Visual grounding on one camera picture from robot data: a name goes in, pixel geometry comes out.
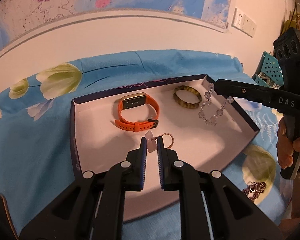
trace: orange smartwatch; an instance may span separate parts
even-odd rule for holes
[[[156,116],[154,119],[148,119],[144,122],[128,122],[127,120],[123,119],[121,116],[121,111],[125,109],[134,108],[137,106],[142,105],[151,105],[155,111]],[[125,131],[133,131],[133,132],[140,132],[145,131],[148,129],[156,128],[158,126],[159,120],[159,105],[158,103],[146,93],[137,93],[133,95],[128,95],[120,99],[118,104],[118,115],[119,120],[114,120],[115,125]]]

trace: watch face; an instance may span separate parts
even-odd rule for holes
[[[121,98],[123,102],[123,109],[144,105],[146,103],[146,97],[146,93],[137,93]]]

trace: white wall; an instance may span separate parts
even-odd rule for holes
[[[100,19],[53,30],[0,58],[0,92],[61,62],[145,49],[189,49],[229,54],[238,57],[244,65],[244,72],[252,76],[262,52],[273,50],[273,41],[279,36],[282,21],[285,16],[288,18],[292,5],[292,0],[236,0],[236,7],[258,26],[254,38],[233,27],[224,34],[156,18]]]

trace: clear crystal bracelet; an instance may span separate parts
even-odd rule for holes
[[[233,97],[228,97],[224,102],[223,104],[221,105],[221,108],[219,108],[216,112],[215,115],[211,116],[210,119],[207,119],[204,115],[204,107],[205,106],[209,106],[211,105],[211,94],[213,92],[213,83],[210,83],[209,85],[209,92],[205,92],[204,93],[204,98],[207,100],[207,101],[202,101],[199,103],[199,107],[201,108],[200,112],[198,113],[199,115],[199,118],[200,119],[203,119],[205,121],[206,124],[208,125],[216,125],[217,124],[217,117],[218,116],[222,116],[223,115],[223,109],[226,108],[226,104],[232,104],[233,101],[234,101],[234,98]]]

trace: brown bangle bracelet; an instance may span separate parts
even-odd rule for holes
[[[187,90],[187,91],[190,91],[191,93],[193,93],[194,95],[196,95],[196,97],[199,99],[199,102],[198,103],[195,103],[195,104],[191,104],[191,103],[188,103],[188,102],[185,102],[183,101],[182,99],[180,99],[178,96],[177,96],[177,91],[179,90]],[[174,100],[181,106],[185,107],[185,108],[198,108],[199,107],[199,103],[202,101],[202,96],[200,95],[200,93],[192,88],[192,87],[189,87],[189,86],[178,86],[174,89],[174,94],[173,94],[173,98]]]

